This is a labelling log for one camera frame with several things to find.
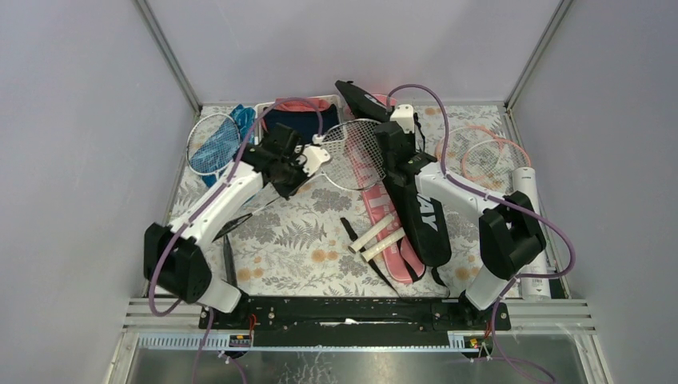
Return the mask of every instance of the orange wire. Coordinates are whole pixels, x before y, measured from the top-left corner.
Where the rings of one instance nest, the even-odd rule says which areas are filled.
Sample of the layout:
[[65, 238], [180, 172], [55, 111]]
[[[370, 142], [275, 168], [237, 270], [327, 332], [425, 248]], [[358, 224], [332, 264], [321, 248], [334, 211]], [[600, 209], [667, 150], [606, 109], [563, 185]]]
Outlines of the orange wire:
[[492, 324], [490, 324], [488, 322], [487, 327], [485, 327], [485, 336], [483, 336], [483, 338], [487, 338], [491, 332], [492, 332]]
[[256, 314], [251, 314], [249, 316], [249, 344], [252, 345], [252, 331], [254, 330], [254, 326], [257, 325], [257, 315]]

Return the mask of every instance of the racket strings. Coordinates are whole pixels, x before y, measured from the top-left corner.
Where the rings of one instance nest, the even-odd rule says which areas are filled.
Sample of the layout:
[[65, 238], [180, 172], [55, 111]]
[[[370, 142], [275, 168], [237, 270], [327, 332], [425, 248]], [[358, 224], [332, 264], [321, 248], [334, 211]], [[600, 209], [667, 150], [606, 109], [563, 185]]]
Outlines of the racket strings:
[[532, 166], [527, 153], [515, 142], [494, 138], [471, 146], [461, 159], [462, 176], [477, 184], [508, 192], [512, 189], [512, 172]]
[[332, 184], [345, 190], [367, 190], [384, 178], [381, 150], [374, 135], [379, 124], [361, 118], [334, 126], [325, 134], [321, 147], [331, 159], [322, 171]]
[[240, 144], [235, 121], [227, 114], [211, 114], [193, 128], [186, 146], [186, 160], [196, 174], [216, 174], [233, 160]]

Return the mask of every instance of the white wall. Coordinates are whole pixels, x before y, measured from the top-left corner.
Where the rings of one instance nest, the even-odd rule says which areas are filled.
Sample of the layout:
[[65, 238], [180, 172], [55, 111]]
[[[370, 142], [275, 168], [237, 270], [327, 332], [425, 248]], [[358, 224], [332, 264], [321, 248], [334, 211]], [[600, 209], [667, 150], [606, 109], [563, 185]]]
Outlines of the white wall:
[[675, 382], [678, 2], [575, 2], [516, 108], [616, 383]]
[[191, 111], [130, 0], [0, 5], [0, 382], [101, 382]]
[[[375, 92], [508, 97], [558, 0], [152, 0], [202, 102]], [[401, 98], [429, 98], [416, 90]]]

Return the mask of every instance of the metal floor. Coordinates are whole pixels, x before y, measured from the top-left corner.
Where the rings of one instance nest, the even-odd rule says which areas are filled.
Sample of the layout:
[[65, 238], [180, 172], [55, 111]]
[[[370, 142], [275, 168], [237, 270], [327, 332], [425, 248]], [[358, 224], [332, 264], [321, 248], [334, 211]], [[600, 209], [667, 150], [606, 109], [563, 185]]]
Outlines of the metal floor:
[[[500, 340], [509, 356], [544, 366], [560, 384], [586, 382], [576, 345], [568, 336], [523, 335], [517, 342], [512, 336], [503, 336]], [[190, 382], [194, 357], [192, 350], [139, 349], [128, 384]], [[456, 353], [252, 351], [238, 361], [245, 367], [248, 382], [257, 384], [525, 382], [505, 362], [471, 364]], [[526, 369], [530, 374], [539, 374]], [[239, 383], [241, 377], [233, 364], [226, 365], [216, 352], [206, 351], [201, 356], [197, 382]]]

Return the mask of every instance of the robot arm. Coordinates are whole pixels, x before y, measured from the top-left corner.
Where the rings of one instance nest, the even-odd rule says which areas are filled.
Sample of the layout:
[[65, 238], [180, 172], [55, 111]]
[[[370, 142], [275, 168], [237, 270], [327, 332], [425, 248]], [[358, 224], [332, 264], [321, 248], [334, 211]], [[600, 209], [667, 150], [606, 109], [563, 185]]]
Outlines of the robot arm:
[[[534, 218], [509, 211], [488, 201], [487, 196], [505, 198], [530, 210], [533, 210], [532, 203], [521, 192], [502, 196], [463, 178], [457, 180], [481, 191], [484, 196], [452, 184], [445, 179], [434, 157], [415, 150], [413, 134], [403, 129], [401, 122], [393, 116], [391, 120], [378, 126], [375, 133], [384, 155], [384, 183], [395, 202], [405, 233], [409, 239], [416, 239], [427, 236], [430, 227], [445, 225], [434, 217], [432, 202], [451, 206], [470, 222], [478, 223], [484, 266], [460, 300], [468, 303], [473, 311], [482, 312], [497, 300], [518, 271], [532, 262], [545, 247], [544, 234]], [[447, 236], [439, 236], [436, 241], [438, 245], [449, 240]], [[431, 259], [430, 255], [418, 252], [417, 255], [425, 265], [440, 265], [439, 262], [427, 262]]]
[[[329, 154], [317, 146], [303, 146], [301, 136], [277, 126], [260, 146], [247, 144], [233, 178], [220, 178], [200, 200], [168, 226], [152, 224], [144, 237], [144, 275], [151, 279], [162, 253], [176, 238], [158, 277], [158, 285], [187, 303], [199, 302], [230, 313], [241, 291], [209, 268], [205, 252], [219, 230], [240, 207], [266, 184], [284, 198], [297, 193]], [[232, 170], [233, 163], [225, 174]]]
[[[532, 218], [511, 214], [496, 203], [486, 199], [501, 194], [458, 178], [459, 182], [482, 191], [485, 198], [463, 190], [446, 180], [436, 162], [421, 168], [415, 177], [417, 191], [435, 198], [462, 214], [470, 222], [477, 222], [481, 233], [481, 258], [483, 267], [465, 291], [465, 298], [478, 310], [490, 307], [511, 278], [544, 249], [544, 236]], [[520, 199], [522, 206], [530, 204], [529, 198], [518, 192], [509, 200]]]

